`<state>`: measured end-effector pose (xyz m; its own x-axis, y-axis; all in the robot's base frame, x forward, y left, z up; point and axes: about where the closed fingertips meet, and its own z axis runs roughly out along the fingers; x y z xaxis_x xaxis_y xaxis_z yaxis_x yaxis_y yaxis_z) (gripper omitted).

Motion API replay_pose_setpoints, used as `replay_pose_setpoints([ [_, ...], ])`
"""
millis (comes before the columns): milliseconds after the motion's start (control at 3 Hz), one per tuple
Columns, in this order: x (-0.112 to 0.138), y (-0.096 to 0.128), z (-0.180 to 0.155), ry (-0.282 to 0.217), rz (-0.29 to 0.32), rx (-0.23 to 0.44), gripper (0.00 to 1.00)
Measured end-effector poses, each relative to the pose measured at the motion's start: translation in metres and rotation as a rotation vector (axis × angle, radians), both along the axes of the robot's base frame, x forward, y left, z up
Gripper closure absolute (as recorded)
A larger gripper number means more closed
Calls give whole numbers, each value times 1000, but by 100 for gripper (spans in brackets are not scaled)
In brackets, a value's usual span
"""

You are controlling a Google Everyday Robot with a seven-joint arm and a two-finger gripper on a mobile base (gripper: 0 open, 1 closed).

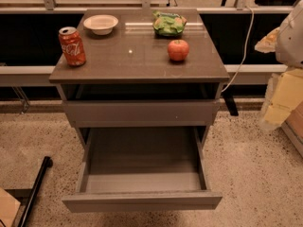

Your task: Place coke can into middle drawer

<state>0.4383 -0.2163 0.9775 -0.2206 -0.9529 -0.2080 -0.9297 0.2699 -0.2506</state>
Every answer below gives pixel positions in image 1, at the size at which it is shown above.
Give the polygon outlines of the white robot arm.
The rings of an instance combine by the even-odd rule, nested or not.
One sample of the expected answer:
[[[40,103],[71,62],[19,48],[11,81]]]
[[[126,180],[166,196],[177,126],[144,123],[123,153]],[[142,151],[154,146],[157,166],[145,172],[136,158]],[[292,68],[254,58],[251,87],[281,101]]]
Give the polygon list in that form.
[[[260,125],[273,131],[303,101],[303,1],[296,4],[279,27],[257,42],[255,49],[274,52],[276,60],[286,66],[283,73],[269,79],[261,108]]]

